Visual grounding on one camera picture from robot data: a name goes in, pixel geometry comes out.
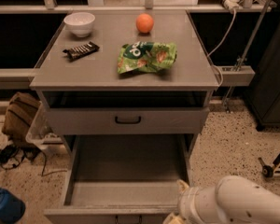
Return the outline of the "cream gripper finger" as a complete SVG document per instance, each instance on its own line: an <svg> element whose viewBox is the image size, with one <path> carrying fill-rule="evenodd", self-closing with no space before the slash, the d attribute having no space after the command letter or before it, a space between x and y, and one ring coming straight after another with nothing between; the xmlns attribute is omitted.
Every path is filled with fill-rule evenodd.
<svg viewBox="0 0 280 224"><path fill-rule="evenodd" d="M180 192L184 192L186 189L189 188L189 184L187 182L185 182L184 180L182 179L178 179L176 181L177 185L178 185L178 190Z"/></svg>
<svg viewBox="0 0 280 224"><path fill-rule="evenodd" d="M167 218L162 222L162 224L184 224L183 219L180 216L171 213Z"/></svg>

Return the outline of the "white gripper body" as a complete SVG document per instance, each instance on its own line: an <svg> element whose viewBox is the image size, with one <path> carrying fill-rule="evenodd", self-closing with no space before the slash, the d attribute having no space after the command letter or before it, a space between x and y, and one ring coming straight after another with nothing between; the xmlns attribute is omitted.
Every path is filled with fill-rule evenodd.
<svg viewBox="0 0 280 224"><path fill-rule="evenodd" d="M215 188L185 188L178 199L178 213L187 224L218 224Z"/></svg>

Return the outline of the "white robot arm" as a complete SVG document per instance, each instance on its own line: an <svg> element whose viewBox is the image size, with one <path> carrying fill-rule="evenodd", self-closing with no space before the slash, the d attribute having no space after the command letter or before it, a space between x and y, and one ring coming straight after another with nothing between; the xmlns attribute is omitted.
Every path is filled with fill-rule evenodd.
<svg viewBox="0 0 280 224"><path fill-rule="evenodd" d="M238 175L208 188L177 181L177 213L162 224L280 224L280 196Z"/></svg>

